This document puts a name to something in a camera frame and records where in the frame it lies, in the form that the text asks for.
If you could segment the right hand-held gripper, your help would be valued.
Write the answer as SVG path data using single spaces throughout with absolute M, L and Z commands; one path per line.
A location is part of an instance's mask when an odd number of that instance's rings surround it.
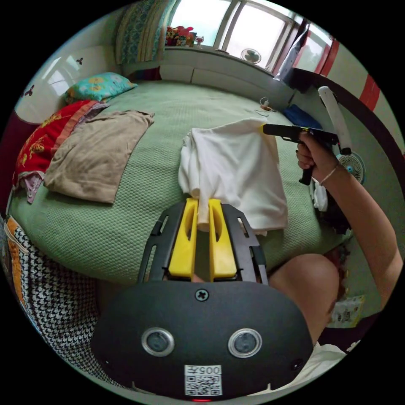
M 299 126 L 285 126 L 280 124 L 262 124 L 259 127 L 260 132 L 264 132 L 265 135 L 273 135 L 276 137 L 281 137 L 285 141 L 289 141 L 292 143 L 298 144 L 300 143 L 300 133 L 301 132 L 308 132 L 310 133 L 322 146 L 326 149 L 329 149 L 333 153 L 332 147 L 337 145 L 338 138 L 335 134 L 331 132 L 326 132 L 323 130 L 318 130 L 314 128 L 303 128 Z M 332 180 L 328 184 L 329 186 L 333 183 L 335 177 L 340 174 L 340 168 L 338 167 L 338 173 L 333 175 Z M 312 177 L 312 170 L 302 170 L 302 177 L 299 180 L 300 183 L 304 185 L 309 185 L 310 181 L 314 179 Z

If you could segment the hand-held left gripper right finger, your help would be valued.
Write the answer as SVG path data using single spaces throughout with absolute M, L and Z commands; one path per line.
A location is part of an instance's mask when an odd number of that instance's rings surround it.
M 208 207 L 210 280 L 234 278 L 237 267 L 221 201 L 210 199 Z

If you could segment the person's right hand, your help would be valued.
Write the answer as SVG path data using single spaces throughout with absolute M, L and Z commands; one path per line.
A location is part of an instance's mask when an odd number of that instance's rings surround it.
M 322 146 L 310 133 L 301 132 L 296 156 L 298 166 L 312 170 L 312 177 L 321 185 L 328 187 L 333 175 L 338 173 L 339 163 L 335 155 Z

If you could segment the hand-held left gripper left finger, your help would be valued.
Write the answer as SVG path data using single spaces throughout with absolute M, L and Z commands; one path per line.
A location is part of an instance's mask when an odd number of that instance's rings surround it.
M 198 200 L 188 198 L 174 243 L 168 271 L 173 278 L 192 279 L 194 276 L 197 242 Z

